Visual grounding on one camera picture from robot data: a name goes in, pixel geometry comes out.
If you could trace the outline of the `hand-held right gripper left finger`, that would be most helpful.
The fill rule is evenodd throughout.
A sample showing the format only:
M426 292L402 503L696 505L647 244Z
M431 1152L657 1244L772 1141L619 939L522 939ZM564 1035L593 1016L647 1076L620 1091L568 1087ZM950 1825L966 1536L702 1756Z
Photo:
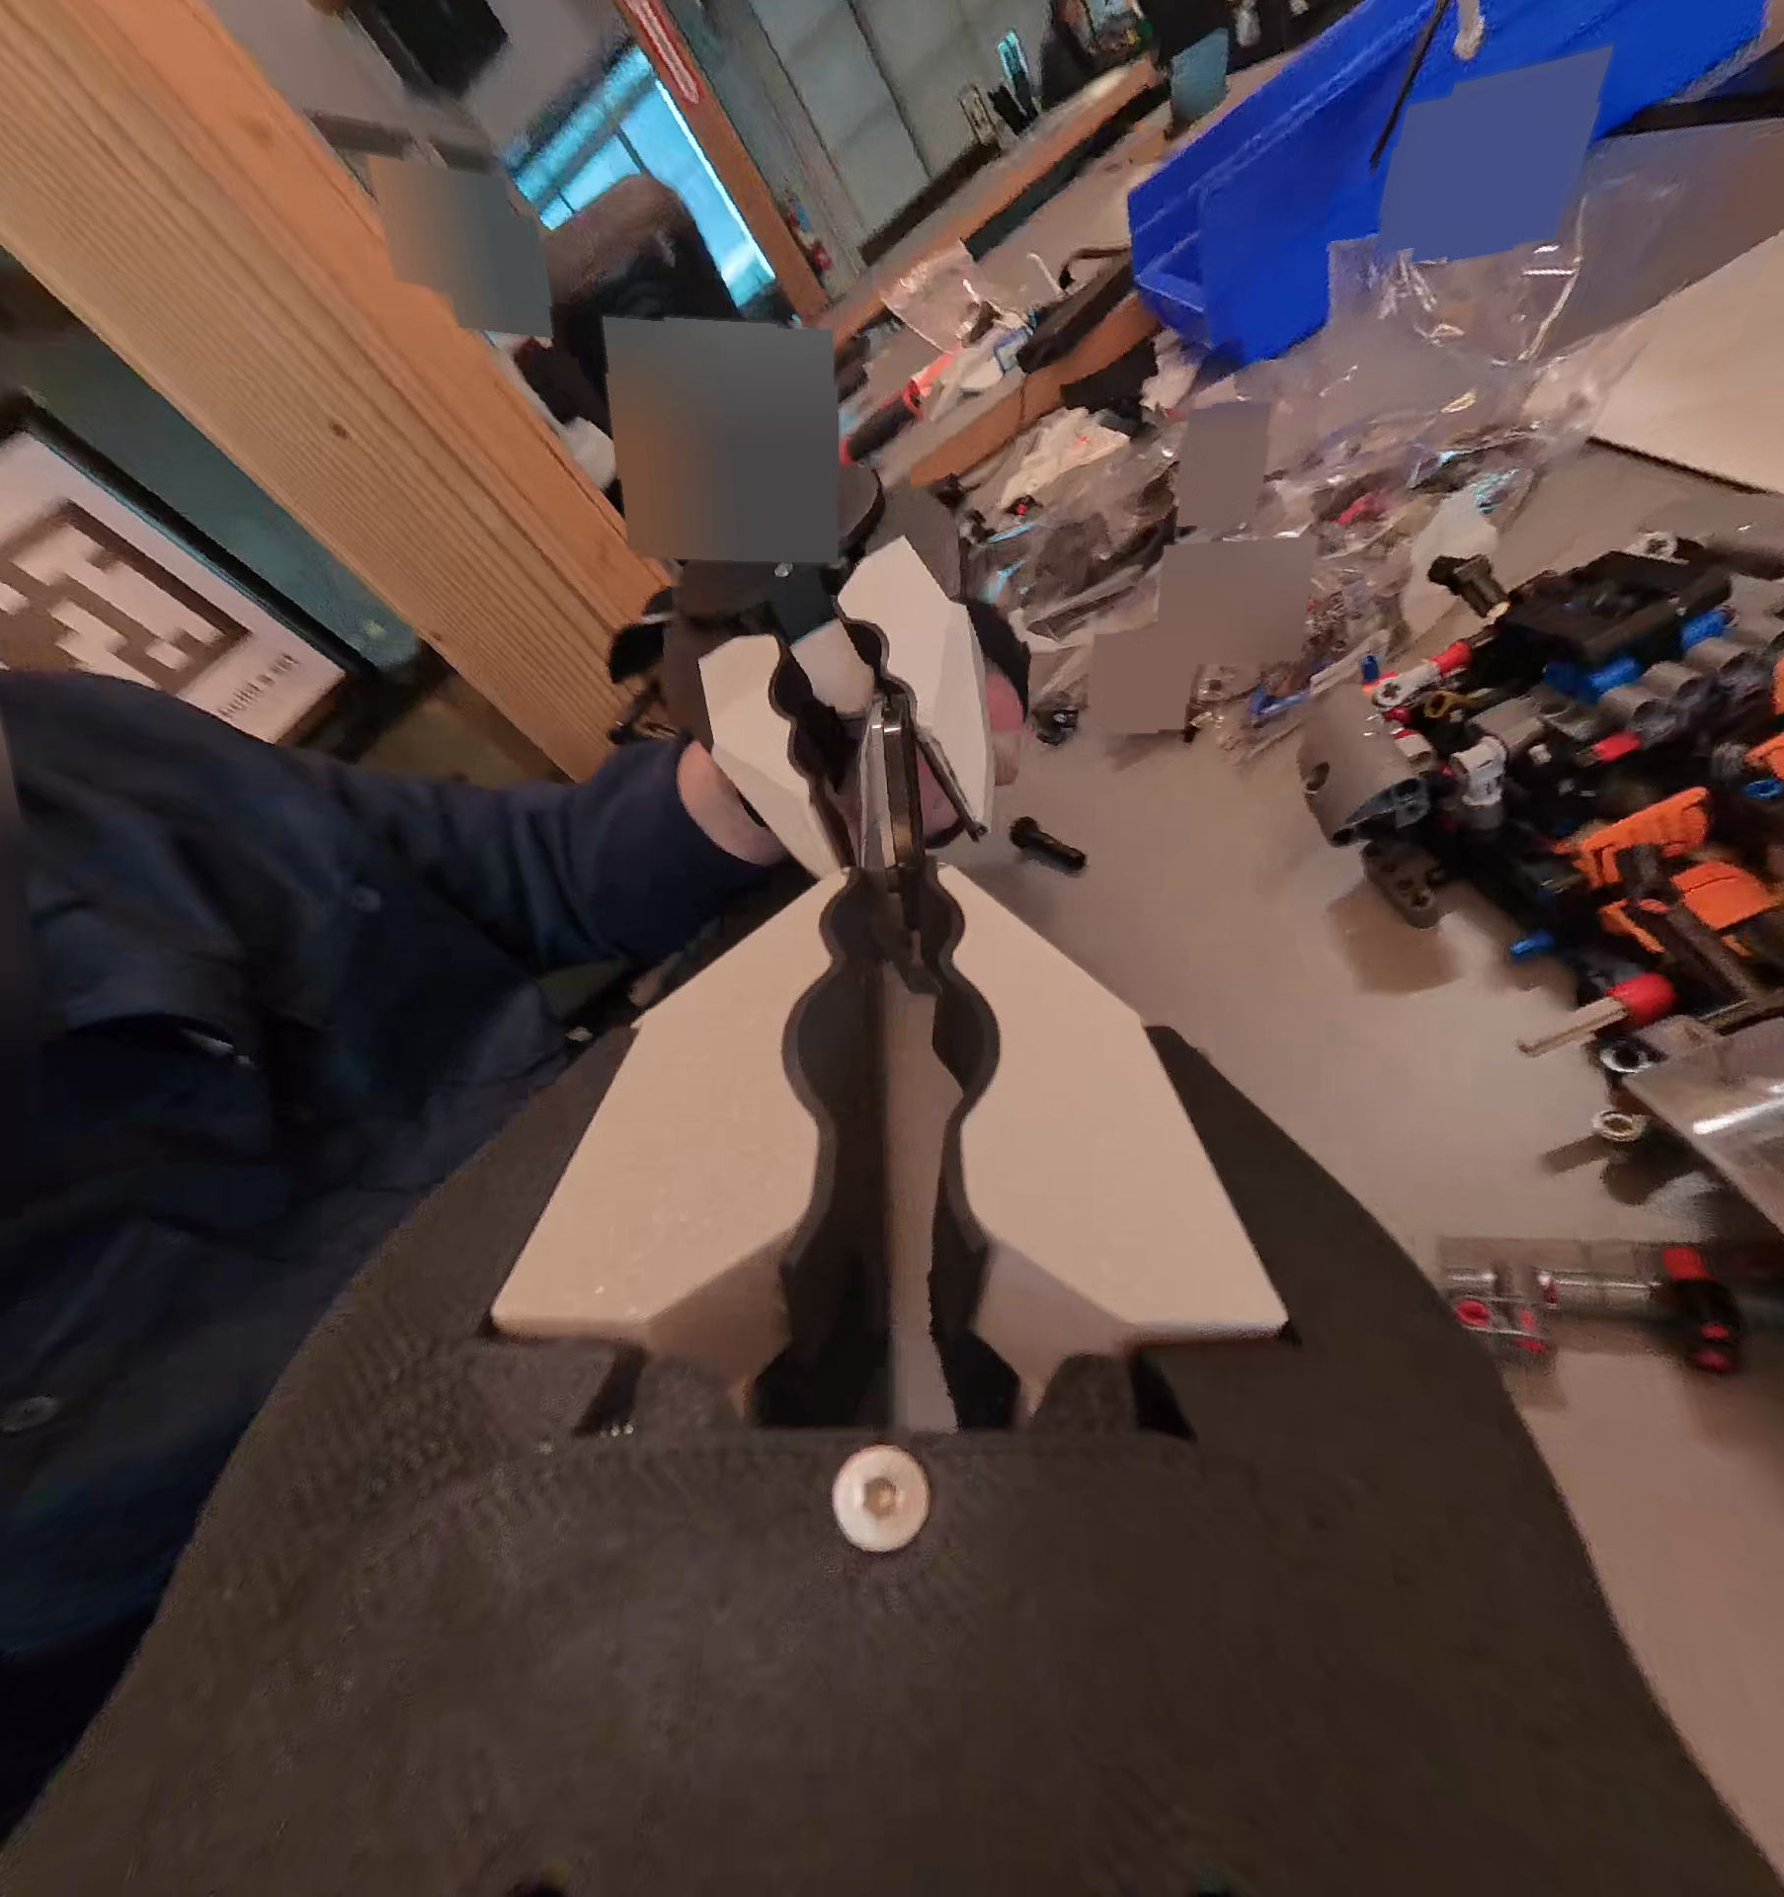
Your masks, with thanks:
M676 1360L764 1424L887 1412L882 966L815 883L647 1012L489 1309L514 1340Z

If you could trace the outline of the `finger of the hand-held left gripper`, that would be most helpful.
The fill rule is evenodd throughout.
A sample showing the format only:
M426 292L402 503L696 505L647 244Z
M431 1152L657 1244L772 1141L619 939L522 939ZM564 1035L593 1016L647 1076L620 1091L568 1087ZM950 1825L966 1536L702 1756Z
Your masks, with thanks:
M999 742L992 677L966 605L947 597L907 538L863 558L838 592L849 626L879 631L879 679L903 682L974 820L992 823Z
M732 637L699 661L699 677L713 761L756 819L814 877L850 869L857 741L785 641Z

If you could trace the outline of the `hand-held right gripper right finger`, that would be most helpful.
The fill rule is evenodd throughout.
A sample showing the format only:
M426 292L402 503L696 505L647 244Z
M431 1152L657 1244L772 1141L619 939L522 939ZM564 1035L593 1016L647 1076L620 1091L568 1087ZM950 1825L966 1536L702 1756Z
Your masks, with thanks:
M951 1420L1009 1424L1074 1358L1282 1338L1143 1017L963 871L934 889L928 1040L955 1102L927 1303Z

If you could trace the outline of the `long grey lego beam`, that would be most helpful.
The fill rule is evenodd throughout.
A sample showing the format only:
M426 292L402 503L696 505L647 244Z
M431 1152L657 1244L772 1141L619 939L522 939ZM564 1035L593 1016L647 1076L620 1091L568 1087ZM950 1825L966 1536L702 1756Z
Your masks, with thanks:
M879 1128L887 1273L887 1409L905 1434L955 1429L934 1338L930 1267L951 1114L963 1083L934 1045L963 934L950 866L927 847L927 734L903 682L878 687L857 750L857 867L879 956Z

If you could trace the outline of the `small grey lego assembly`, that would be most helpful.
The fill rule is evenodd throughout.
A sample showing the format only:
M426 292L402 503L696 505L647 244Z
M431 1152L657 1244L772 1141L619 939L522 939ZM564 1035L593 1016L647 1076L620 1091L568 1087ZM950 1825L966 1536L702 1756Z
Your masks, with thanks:
M1453 1241L1441 1249L1434 1285L1497 1363L1552 1363L1552 1321L1571 1316L1653 1325L1683 1363L1715 1378L1745 1367L1746 1320L1703 1246Z

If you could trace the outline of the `clear bag of small lego parts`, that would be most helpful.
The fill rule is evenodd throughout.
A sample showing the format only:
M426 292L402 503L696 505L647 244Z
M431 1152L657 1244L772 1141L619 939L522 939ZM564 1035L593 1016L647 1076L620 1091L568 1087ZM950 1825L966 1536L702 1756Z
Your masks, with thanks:
M1325 323L1237 370L1199 405L1264 426L1242 515L1218 542L1312 549L1310 598L1255 659L1199 667L1186 737L1295 723L1365 656L1387 661L1446 612L1436 558L1488 556L1543 478L1590 432L1623 344L1565 340L1587 276L1581 217L1504 253L1416 257L1366 235L1325 253Z

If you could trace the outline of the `lego car model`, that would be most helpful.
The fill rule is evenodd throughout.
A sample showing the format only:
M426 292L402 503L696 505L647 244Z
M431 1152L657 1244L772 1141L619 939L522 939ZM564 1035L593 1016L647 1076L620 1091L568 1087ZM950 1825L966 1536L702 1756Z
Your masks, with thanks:
M1407 923L1458 891L1512 923L1575 990L1519 1055L1579 1049L1596 1139L1669 1139L1784 1240L1784 549L1642 534L1429 579L1476 626L1324 699L1315 824Z

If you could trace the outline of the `person's left hand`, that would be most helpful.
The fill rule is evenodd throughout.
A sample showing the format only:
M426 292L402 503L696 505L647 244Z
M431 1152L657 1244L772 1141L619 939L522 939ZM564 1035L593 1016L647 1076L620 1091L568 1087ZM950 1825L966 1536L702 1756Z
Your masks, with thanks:
M678 756L676 788L690 823L728 858L756 867L787 860L780 839L755 815L706 746L686 745Z

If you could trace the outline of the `black case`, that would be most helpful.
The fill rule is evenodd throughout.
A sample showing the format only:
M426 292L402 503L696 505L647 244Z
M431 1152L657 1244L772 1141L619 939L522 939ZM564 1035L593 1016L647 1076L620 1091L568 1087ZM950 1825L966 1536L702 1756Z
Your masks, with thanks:
M1143 305L1122 257L1046 311L1019 348L1016 366L1026 376L1049 373L1071 383L1110 366L1158 332L1158 316Z

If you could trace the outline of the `long wooden desk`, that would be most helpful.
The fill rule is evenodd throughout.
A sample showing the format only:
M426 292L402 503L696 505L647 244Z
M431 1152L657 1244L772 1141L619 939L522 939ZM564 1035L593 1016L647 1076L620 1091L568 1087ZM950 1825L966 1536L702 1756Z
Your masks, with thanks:
M988 156L967 182L951 190L911 232L868 266L860 283L837 305L806 318L806 325L826 332L834 344L849 342L879 316L884 292L903 274L954 243L967 244L1099 127L1151 99L1164 79L1158 63L1143 56L1096 79L1074 98L1039 115L1023 136Z

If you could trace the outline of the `wooden pillar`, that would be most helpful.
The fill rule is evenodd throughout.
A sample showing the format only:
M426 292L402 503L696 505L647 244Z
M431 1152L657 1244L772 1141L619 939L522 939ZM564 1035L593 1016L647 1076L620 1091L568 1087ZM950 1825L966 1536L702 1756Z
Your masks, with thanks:
M205 4L0 2L0 244L571 777L660 589Z

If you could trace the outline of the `blue plastic bin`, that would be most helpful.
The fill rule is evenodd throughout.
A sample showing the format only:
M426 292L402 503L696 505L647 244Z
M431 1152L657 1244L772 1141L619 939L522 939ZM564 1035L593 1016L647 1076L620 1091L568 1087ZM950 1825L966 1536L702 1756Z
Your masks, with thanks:
M1590 145L1720 76L1768 15L1762 2L1355 4L1130 192L1140 301L1236 364L1280 355L1327 322L1327 252L1380 231L1402 149L1444 187L1522 180L1543 123L1585 120Z

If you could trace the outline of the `framed marker sign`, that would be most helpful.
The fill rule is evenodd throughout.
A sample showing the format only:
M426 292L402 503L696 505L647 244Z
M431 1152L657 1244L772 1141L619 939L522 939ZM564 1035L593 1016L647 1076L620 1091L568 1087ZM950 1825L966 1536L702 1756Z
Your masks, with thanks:
M33 420L0 436L0 671L118 679L272 745L349 679L289 605Z

